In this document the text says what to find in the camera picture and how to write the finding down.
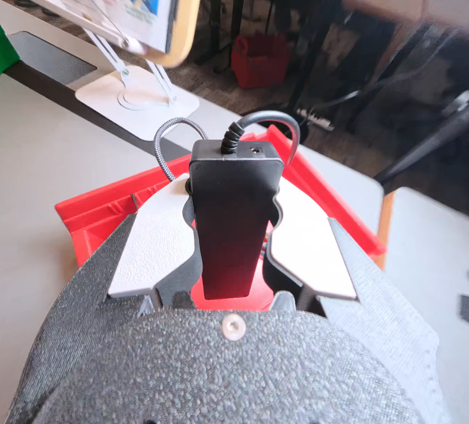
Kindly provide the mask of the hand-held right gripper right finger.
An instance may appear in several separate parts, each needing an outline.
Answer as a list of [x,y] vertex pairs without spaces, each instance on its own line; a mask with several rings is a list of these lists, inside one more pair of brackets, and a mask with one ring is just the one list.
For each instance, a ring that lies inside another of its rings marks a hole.
[[272,310],[320,310],[320,300],[357,302],[330,219],[292,183],[280,183],[265,250],[265,282],[274,292]]

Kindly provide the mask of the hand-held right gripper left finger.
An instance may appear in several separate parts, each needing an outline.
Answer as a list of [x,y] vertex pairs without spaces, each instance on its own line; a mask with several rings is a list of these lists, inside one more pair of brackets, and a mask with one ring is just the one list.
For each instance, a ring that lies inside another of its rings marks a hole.
[[151,295],[163,306],[174,295],[191,293],[203,270],[195,212],[184,173],[151,196],[138,210],[108,288],[112,298]]

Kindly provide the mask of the black usb hub box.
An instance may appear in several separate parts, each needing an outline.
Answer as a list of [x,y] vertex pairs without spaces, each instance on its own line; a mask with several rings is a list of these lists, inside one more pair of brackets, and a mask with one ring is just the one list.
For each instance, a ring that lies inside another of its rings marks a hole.
[[221,153],[221,140],[198,140],[189,163],[206,300],[247,297],[284,162],[269,141],[239,142]]

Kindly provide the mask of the red plastic bin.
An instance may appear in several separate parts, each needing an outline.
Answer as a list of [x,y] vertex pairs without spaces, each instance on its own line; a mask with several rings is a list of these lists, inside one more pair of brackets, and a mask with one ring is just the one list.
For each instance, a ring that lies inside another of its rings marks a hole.
[[[331,185],[332,177],[318,163],[308,163],[298,150],[284,177],[312,198],[336,219],[375,260],[386,253],[384,243]],[[151,196],[168,184],[160,169],[150,169],[56,204],[55,209],[71,234],[78,266],[81,267],[104,243],[124,219],[135,214]],[[262,276],[258,262],[249,295],[239,298],[208,300],[204,297],[202,278],[191,291],[200,310],[267,310],[273,291]]]

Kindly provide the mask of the small red bin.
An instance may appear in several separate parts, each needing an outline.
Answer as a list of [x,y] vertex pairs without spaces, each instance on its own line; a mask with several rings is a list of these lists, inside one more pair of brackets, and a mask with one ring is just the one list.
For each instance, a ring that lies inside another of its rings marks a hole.
[[289,63],[288,43],[281,35],[239,35],[232,45],[231,70],[242,89],[283,85]]

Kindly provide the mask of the green plastic bin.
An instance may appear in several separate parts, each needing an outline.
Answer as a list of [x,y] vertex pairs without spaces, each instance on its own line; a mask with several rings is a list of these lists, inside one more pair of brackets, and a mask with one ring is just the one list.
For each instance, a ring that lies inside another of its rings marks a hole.
[[21,58],[10,40],[8,39],[2,26],[0,27],[0,74],[20,62]]

